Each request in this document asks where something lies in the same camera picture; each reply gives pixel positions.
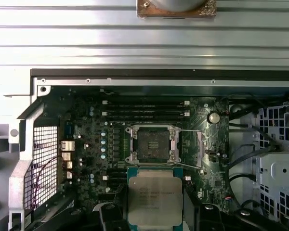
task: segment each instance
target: green circuit board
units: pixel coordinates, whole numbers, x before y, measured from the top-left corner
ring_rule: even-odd
[[[227,108],[227,101],[208,97],[97,95],[75,98],[71,119],[66,121],[73,127],[73,134],[66,138],[75,139],[73,171],[77,179],[74,178],[73,186],[77,190],[79,206],[90,210],[98,203],[114,200],[118,188],[127,183],[127,167],[131,166],[125,161],[131,154],[131,135],[126,128],[145,124],[151,125],[150,132],[160,132],[157,137],[163,137],[163,131],[154,125],[182,129],[177,144],[179,157],[182,163],[190,166],[198,162],[200,146],[196,131],[201,131],[201,145],[206,153],[201,158],[200,170],[183,167],[184,176],[191,177],[191,181],[185,183],[193,186],[203,202],[223,205],[223,210],[228,211],[228,204],[223,203],[227,196],[223,171],[228,162],[225,156],[229,144]],[[208,122],[211,112],[220,115],[219,123]],[[158,152],[153,152],[157,155],[164,153],[167,145],[152,141],[150,148],[159,148]],[[154,156],[154,159],[161,164],[167,162],[162,156]]]

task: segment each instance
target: copper plate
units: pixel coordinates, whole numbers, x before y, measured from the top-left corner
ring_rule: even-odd
[[[169,12],[157,8],[148,0],[138,0],[137,15],[139,17],[163,17],[163,18],[214,17],[216,16],[216,0],[207,0],[197,9],[187,12]]]

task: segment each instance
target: motherboard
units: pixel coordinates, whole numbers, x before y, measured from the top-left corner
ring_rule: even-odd
[[[183,184],[228,211],[228,102],[219,98],[118,96],[74,99],[65,139],[75,141],[70,184],[78,206],[114,201],[129,167],[181,167]]]

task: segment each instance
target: wire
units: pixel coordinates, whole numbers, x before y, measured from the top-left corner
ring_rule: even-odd
[[[231,202],[231,200],[230,200],[230,199],[224,199],[224,201],[223,201],[223,203],[222,203],[222,206],[221,206],[221,209],[223,209],[223,207],[224,207],[224,205],[225,205],[226,201],[228,201],[228,202]]]
[[[36,197],[37,197],[37,192],[38,192],[38,188],[39,188],[39,186],[38,186],[39,177],[40,177],[42,171],[45,169],[45,167],[46,167],[49,163],[51,163],[54,159],[56,159],[56,158],[62,158],[62,159],[63,159],[63,157],[62,157],[61,155],[54,156],[54,157],[51,158],[46,164],[44,164],[44,165],[42,166],[42,168],[39,170],[38,177],[37,177],[37,180],[36,180],[36,183],[35,183],[35,184],[36,184],[36,187],[35,187],[34,196],[33,196],[33,203],[32,203],[32,208],[33,208],[33,209],[34,209],[35,206],[36,206],[36,199],[37,199]]]
[[[257,151],[254,151],[254,152],[251,152],[251,153],[248,153],[244,156],[241,156],[239,157],[238,159],[236,159],[235,161],[233,161],[232,163],[230,163],[227,168],[228,169],[231,169],[233,166],[243,162],[244,160],[247,160],[249,158],[252,158],[254,156],[257,156],[257,155],[262,155],[262,154],[265,154],[265,153],[268,153],[268,152],[271,152],[271,151],[274,151],[276,149],[275,146],[269,146],[267,148],[263,148],[263,149],[259,149]]]
[[[256,181],[256,176],[253,175],[253,174],[248,174],[248,173],[243,173],[243,174],[238,174],[238,175],[235,175],[234,177],[230,178],[230,182],[237,179],[237,178],[240,178],[240,177],[246,177],[246,178],[249,178],[250,180],[252,181]]]
[[[241,148],[243,148],[243,147],[253,147],[253,149],[252,149],[253,152],[256,150],[256,145],[253,144],[253,143],[243,144],[243,145],[239,146],[237,149],[235,149],[235,150],[230,154],[230,157],[229,157],[229,158],[233,157],[234,154],[235,154],[237,151],[239,151]]]
[[[277,144],[277,142],[272,137],[270,137],[268,134],[266,134],[264,131],[262,131],[261,129],[259,129],[258,127],[254,126],[254,125],[229,123],[229,126],[233,126],[233,127],[237,127],[237,128],[251,128],[253,130],[258,131],[271,144]]]
[[[247,160],[247,159],[249,159],[249,158],[252,158],[253,156],[265,154],[265,153],[268,153],[268,152],[270,152],[270,151],[273,151],[274,149],[275,149],[275,146],[269,146],[269,147],[267,147],[267,148],[263,148],[263,149],[260,149],[260,150],[257,150],[257,151],[253,151],[253,152],[251,152],[251,153],[248,153],[248,154],[246,154],[246,155],[244,155],[244,156],[241,156],[240,158],[236,159],[234,162],[232,162],[231,164],[229,164],[229,165],[225,168],[225,183],[226,183],[226,185],[228,185],[229,193],[230,193],[230,195],[232,196],[232,199],[233,199],[233,201],[235,202],[235,204],[237,205],[237,207],[240,208],[240,207],[241,207],[241,204],[240,204],[239,201],[237,200],[237,198],[236,198],[236,196],[235,196],[235,194],[234,194],[234,192],[233,192],[233,190],[232,190],[232,187],[231,187],[231,184],[230,184],[229,170],[230,170],[233,166],[235,166],[235,165],[237,165],[237,164],[239,164],[239,163],[241,163],[241,162],[243,162],[243,161],[245,161],[245,160]]]
[[[257,99],[257,97],[255,97],[255,96],[254,96],[252,93],[250,93],[250,92],[240,92],[240,93],[236,93],[236,94],[231,94],[231,95],[228,95],[228,96],[226,96],[226,97],[221,98],[219,101],[223,101],[223,100],[225,100],[225,99],[227,99],[227,98],[231,98],[231,97],[233,97],[233,96],[244,96],[244,95],[249,95],[249,96],[251,96],[256,102],[259,103],[259,105],[261,105],[262,107],[266,107],[265,104],[264,104],[262,101],[260,101],[259,99]]]
[[[245,208],[248,204],[255,204],[256,206],[260,207],[261,211],[262,211],[262,214],[263,216],[265,216],[266,218],[268,217],[268,214],[266,213],[266,210],[264,209],[263,206],[261,206],[261,204],[258,202],[258,201],[255,201],[255,200],[247,200],[247,201],[244,201],[241,205],[242,208]]]

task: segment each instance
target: perforated metal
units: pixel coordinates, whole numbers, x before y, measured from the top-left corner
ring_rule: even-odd
[[[25,176],[25,208],[38,208],[57,192],[57,127],[34,128],[33,161]]]

